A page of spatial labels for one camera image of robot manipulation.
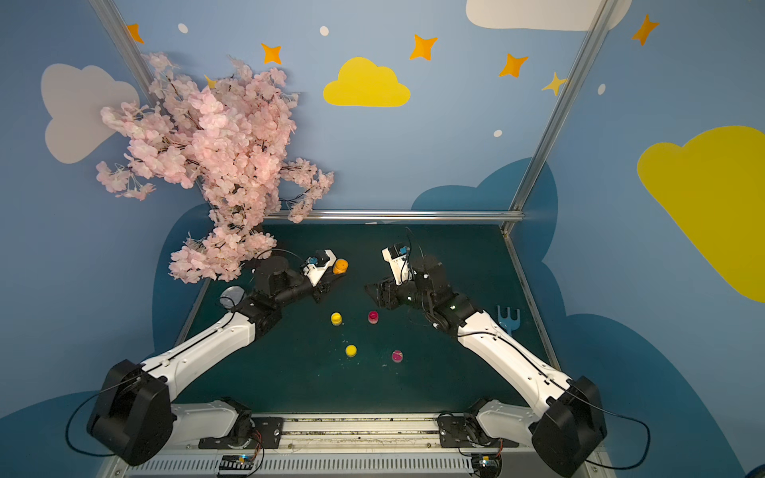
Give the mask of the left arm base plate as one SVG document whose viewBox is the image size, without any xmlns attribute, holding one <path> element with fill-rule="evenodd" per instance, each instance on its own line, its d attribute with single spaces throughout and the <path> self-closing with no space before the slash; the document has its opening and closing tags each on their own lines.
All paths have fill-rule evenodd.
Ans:
<svg viewBox="0 0 765 478">
<path fill-rule="evenodd" d="M 201 438 L 199 449 L 249 450 L 279 447 L 284 419 L 276 416 L 250 416 L 239 418 L 233 428 L 222 437 Z"/>
</svg>

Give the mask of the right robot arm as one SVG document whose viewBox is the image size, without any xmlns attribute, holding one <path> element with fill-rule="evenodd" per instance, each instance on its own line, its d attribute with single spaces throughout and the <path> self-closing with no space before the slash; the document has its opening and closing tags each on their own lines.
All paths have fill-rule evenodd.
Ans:
<svg viewBox="0 0 765 478">
<path fill-rule="evenodd" d="M 434 256 L 408 254 L 408 247 L 384 249 L 392 276 L 367 286 L 367 293 L 380 308 L 422 311 L 436 330 L 489 364 L 525 404 L 488 400 L 473 416 L 479 429 L 491 439 L 532 447 L 558 475 L 573 476 L 608 435 L 599 388 L 585 376 L 572 380 L 528 351 L 486 310 L 452 290 Z"/>
</svg>

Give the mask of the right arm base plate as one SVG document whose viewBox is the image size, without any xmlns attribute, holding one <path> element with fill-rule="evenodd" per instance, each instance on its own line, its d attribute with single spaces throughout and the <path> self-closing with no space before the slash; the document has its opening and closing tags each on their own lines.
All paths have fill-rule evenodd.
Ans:
<svg viewBox="0 0 765 478">
<path fill-rule="evenodd" d="M 490 437 L 471 414 L 441 413 L 436 416 L 439 442 L 442 448 L 518 448 L 519 443 Z"/>
</svg>

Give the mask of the orange paint jar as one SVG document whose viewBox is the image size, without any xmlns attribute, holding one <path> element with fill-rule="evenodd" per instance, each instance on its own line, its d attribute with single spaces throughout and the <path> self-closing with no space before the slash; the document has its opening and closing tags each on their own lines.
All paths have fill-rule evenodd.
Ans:
<svg viewBox="0 0 765 478">
<path fill-rule="evenodd" d="M 334 275 L 344 275 L 349 269 L 349 262 L 345 259 L 338 259 L 333 265 Z"/>
</svg>

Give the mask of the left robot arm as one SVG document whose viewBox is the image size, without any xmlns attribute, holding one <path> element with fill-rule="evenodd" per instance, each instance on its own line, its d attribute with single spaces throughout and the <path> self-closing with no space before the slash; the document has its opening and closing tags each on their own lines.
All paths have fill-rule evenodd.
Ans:
<svg viewBox="0 0 765 478">
<path fill-rule="evenodd" d="M 260 260 L 254 286 L 231 286 L 220 302 L 225 315 L 201 333 L 140 364 L 129 360 L 109 370 L 86 430 L 115 456 L 137 466 L 165 446 L 201 440 L 230 448 L 254 446 L 247 406 L 225 398 L 207 404 L 175 404 L 203 374 L 272 330 L 285 307 L 304 298 L 320 302 L 349 264 L 325 249 L 294 270 L 282 256 Z"/>
</svg>

